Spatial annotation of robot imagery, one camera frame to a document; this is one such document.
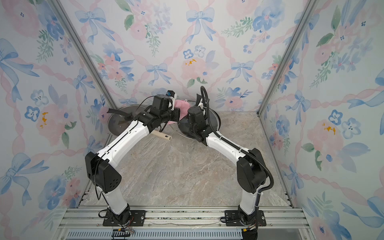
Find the glass pot lid black handle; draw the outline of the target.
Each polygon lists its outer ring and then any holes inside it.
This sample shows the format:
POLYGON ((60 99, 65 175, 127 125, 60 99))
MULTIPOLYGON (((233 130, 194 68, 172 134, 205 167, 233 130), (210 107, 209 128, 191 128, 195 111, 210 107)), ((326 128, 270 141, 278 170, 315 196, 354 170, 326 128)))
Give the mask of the glass pot lid black handle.
POLYGON ((178 121, 178 133, 186 138, 197 140, 202 143, 207 136, 218 131, 221 127, 221 118, 212 109, 206 111, 201 95, 197 94, 195 101, 186 100, 189 107, 180 107, 181 115, 178 121))

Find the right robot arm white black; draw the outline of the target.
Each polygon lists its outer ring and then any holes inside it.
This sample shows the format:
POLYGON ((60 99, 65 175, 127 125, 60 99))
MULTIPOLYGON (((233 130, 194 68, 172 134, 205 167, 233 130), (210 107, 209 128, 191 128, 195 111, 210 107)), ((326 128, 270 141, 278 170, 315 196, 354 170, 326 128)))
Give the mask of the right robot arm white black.
POLYGON ((211 126, 210 116, 200 107, 189 108, 186 118, 189 132, 198 142, 218 151, 236 165, 238 184, 243 189, 238 221, 244 226, 257 225, 261 194, 275 183, 261 152, 256 148, 244 149, 225 138, 211 126))

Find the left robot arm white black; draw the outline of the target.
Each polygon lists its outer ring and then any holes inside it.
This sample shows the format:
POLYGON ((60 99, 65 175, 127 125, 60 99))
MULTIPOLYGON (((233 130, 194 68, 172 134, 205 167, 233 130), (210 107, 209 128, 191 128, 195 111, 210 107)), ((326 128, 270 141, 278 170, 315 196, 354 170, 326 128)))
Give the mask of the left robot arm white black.
POLYGON ((141 139, 161 124, 180 119, 176 100, 177 94, 168 91, 165 95, 154 96, 153 103, 137 115, 112 110, 113 114, 130 120, 130 125, 106 147, 85 156, 88 178, 94 184, 97 196, 102 196, 108 204, 107 212, 113 222, 126 226, 132 219, 130 206, 120 188, 122 176, 117 171, 117 166, 141 139))

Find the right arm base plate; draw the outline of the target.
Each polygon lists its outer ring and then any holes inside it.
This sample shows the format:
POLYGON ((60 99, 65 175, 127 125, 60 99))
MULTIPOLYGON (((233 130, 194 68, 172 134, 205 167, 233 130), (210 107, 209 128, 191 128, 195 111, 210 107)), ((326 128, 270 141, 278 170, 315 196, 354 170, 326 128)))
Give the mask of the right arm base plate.
POLYGON ((257 224, 259 227, 265 227, 266 217, 262 210, 256 209, 251 215, 246 215, 242 210, 225 210, 224 216, 220 221, 227 227, 251 227, 257 224))

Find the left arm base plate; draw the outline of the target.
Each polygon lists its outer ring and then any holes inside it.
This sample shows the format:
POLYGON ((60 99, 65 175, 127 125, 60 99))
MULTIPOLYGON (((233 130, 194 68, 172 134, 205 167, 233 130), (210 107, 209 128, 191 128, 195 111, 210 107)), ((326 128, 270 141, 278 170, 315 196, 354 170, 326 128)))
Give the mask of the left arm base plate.
POLYGON ((104 220, 103 227, 143 227, 146 213, 145 210, 130 210, 116 215, 106 209, 99 212, 99 217, 104 220))

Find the pink cloth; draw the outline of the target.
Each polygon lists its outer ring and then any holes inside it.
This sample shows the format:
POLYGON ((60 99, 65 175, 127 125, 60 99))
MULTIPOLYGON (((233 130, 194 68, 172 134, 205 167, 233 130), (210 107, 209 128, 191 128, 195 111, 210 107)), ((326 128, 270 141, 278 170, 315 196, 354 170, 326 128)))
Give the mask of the pink cloth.
POLYGON ((188 109, 191 107, 190 103, 182 100, 175 101, 173 110, 171 105, 172 101, 168 103, 168 112, 171 114, 171 118, 167 122, 168 125, 181 121, 188 114, 188 109))

